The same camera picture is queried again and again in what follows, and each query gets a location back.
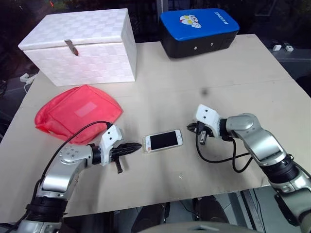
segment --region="box lid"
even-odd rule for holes
[[[160,16],[164,26],[178,41],[238,31],[237,22],[218,8],[166,11]]]
[[[127,9],[83,11],[47,15],[18,45],[35,50],[74,45],[121,42]]]

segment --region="blue box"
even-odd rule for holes
[[[218,8],[167,11],[159,22],[160,41],[172,58],[226,49],[239,29],[237,22]]]

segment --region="black phone screen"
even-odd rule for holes
[[[150,136],[150,142],[152,150],[178,145],[175,131]]]

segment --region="metal latch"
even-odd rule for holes
[[[73,43],[72,43],[71,40],[65,40],[65,43],[68,45],[70,51],[71,51],[74,55],[76,55],[76,56],[79,55],[78,50],[75,48],[75,46],[73,46]]]

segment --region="white plug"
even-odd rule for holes
[[[28,81],[28,78],[29,78],[29,74],[24,73],[22,76],[20,76],[19,79],[21,82],[26,83]]]
[[[287,52],[292,52],[294,50],[294,48],[291,45],[288,45],[285,47]]]
[[[279,51],[282,48],[281,45],[274,45],[272,51]]]

